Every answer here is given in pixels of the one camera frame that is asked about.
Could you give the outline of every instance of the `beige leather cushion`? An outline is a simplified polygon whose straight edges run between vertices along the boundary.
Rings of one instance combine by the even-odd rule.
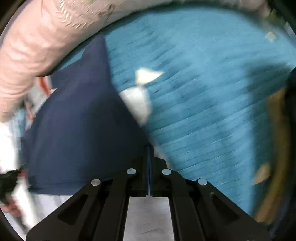
[[[34,77],[46,75],[82,41],[131,12],[172,1],[32,0],[0,48],[0,122],[9,120]],[[263,17],[269,14],[265,0],[220,2],[258,11]]]

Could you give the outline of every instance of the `silver screw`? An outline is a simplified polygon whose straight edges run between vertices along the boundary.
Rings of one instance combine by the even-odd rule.
[[[135,173],[137,172],[137,170],[134,169],[134,168],[130,168],[130,169],[128,169],[126,172],[127,172],[129,175],[133,175],[133,174],[135,174]]]
[[[91,184],[92,184],[93,186],[98,186],[98,185],[101,184],[101,181],[100,181],[99,179],[93,179],[93,180],[91,181]]]
[[[198,179],[197,182],[198,182],[199,185],[202,185],[202,186],[204,186],[204,185],[207,184],[207,180],[204,179],[204,178],[200,178],[200,179]]]
[[[163,173],[164,175],[169,175],[169,174],[172,173],[172,171],[171,171],[170,169],[163,169],[162,173]]]

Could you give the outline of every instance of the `light blue object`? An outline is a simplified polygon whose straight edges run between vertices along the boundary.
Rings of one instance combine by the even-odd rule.
[[[253,186],[274,161],[267,98],[296,66],[281,29],[228,9],[166,7],[136,14],[104,30],[113,84],[135,86],[135,71],[163,71],[145,85],[153,112],[144,129],[183,177],[205,178],[247,213],[268,183]],[[84,43],[61,67],[78,60]]]

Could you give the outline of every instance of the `navy blue cloth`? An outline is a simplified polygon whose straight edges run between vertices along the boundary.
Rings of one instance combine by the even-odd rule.
[[[74,194],[93,178],[113,178],[143,155],[148,139],[111,84],[102,35],[51,80],[57,90],[23,141],[31,191]]]

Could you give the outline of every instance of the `dark blue fabric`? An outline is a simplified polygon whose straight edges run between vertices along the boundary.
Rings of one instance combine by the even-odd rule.
[[[32,191],[74,194],[93,178],[113,178],[143,155],[147,137],[111,84],[102,35],[51,79],[57,90],[23,142]]]

